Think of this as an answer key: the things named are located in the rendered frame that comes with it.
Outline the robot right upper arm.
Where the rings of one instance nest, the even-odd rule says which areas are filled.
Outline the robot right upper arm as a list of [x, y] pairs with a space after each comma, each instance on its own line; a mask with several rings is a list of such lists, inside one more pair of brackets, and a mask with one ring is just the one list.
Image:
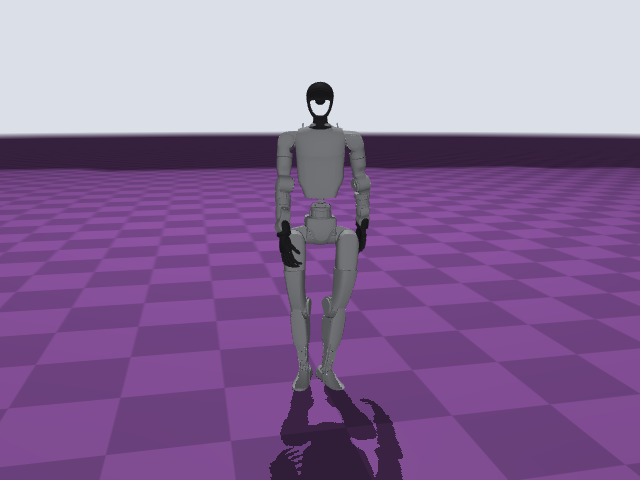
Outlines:
[[290, 152], [295, 147], [297, 131], [287, 131], [280, 134], [277, 143], [277, 173], [280, 177], [279, 190], [292, 192], [294, 178], [290, 177], [293, 154]]

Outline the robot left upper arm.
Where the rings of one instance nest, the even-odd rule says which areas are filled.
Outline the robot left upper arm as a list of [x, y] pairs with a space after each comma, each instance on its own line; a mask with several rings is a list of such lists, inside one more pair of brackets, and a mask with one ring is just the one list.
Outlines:
[[366, 157], [364, 142], [361, 135], [356, 131], [345, 131], [345, 144], [351, 152], [349, 153], [350, 165], [353, 173], [351, 187], [356, 192], [370, 189], [369, 177], [365, 174]]

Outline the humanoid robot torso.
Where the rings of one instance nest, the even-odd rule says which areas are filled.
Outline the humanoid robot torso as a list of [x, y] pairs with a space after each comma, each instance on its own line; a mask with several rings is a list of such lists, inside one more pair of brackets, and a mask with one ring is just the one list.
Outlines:
[[298, 182], [305, 198], [313, 202], [305, 215], [306, 244], [324, 245], [336, 241], [336, 217], [329, 203], [335, 198], [344, 178], [345, 136], [342, 128], [316, 130], [311, 123], [299, 128], [295, 137]]

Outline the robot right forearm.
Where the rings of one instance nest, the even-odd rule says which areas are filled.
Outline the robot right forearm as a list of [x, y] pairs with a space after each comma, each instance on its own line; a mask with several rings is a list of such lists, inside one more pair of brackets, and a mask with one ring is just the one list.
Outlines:
[[276, 202], [276, 223], [275, 230], [277, 233], [282, 231], [282, 221], [286, 220], [290, 224], [291, 229], [291, 195], [288, 192], [279, 190], [280, 187], [280, 177], [277, 178], [275, 184], [275, 202]]

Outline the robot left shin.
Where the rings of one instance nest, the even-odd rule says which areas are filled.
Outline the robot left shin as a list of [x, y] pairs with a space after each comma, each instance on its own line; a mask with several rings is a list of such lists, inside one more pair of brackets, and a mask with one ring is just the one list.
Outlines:
[[[345, 324], [345, 308], [337, 310], [335, 317], [322, 317], [322, 372], [333, 371], [337, 348], [340, 345], [344, 324]], [[332, 365], [332, 366], [331, 366]]]

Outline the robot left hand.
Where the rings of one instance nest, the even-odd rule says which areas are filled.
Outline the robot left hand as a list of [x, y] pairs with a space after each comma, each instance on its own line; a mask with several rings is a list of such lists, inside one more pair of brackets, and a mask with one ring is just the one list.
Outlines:
[[363, 219], [361, 222], [361, 226], [356, 222], [356, 235], [359, 240], [359, 252], [361, 252], [366, 245], [366, 229], [368, 228], [369, 220], [367, 218]]

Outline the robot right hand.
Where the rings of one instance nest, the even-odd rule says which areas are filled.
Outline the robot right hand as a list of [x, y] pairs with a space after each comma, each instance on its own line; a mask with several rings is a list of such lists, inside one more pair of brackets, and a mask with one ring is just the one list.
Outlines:
[[[292, 253], [292, 250], [300, 255], [300, 251], [297, 250], [291, 243], [291, 239], [289, 238], [289, 235], [291, 234], [291, 230], [290, 230], [290, 224], [288, 221], [284, 220], [281, 223], [282, 225], [282, 231], [277, 233], [277, 237], [279, 237], [279, 249], [281, 252], [281, 257], [282, 257], [282, 261], [283, 263], [288, 266], [288, 267], [300, 267], [299, 265], [301, 265], [301, 262], [298, 262]], [[297, 265], [296, 265], [297, 264]]]

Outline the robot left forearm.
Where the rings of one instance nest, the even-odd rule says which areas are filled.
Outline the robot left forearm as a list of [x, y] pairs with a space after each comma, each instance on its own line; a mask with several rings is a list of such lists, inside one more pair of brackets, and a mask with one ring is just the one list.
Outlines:
[[[370, 178], [369, 178], [370, 180]], [[371, 184], [371, 181], [370, 181]], [[371, 188], [371, 186], [370, 186]], [[361, 222], [363, 219], [367, 218], [370, 222], [370, 205], [369, 205], [369, 198], [370, 198], [370, 189], [365, 190], [365, 191], [361, 191], [361, 192], [354, 192], [354, 196], [356, 199], [356, 217], [355, 220], [356, 222], [361, 226]]]

